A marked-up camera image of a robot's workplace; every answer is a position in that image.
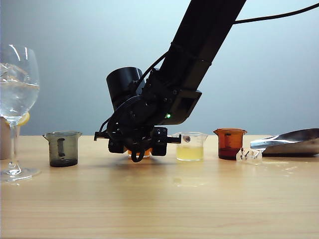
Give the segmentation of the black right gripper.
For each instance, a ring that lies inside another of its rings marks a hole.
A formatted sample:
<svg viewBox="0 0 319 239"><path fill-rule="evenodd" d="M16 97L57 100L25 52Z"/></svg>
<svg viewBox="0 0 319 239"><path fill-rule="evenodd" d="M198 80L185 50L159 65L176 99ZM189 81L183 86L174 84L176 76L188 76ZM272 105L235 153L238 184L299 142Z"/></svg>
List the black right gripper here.
<svg viewBox="0 0 319 239"><path fill-rule="evenodd" d="M108 139L111 153L124 149L152 149L153 156L165 156L167 144L181 143L181 135L168 136L167 128L154 127L151 118L158 109L157 96L134 96L123 102L111 115L107 131L96 131L98 138Z"/></svg>

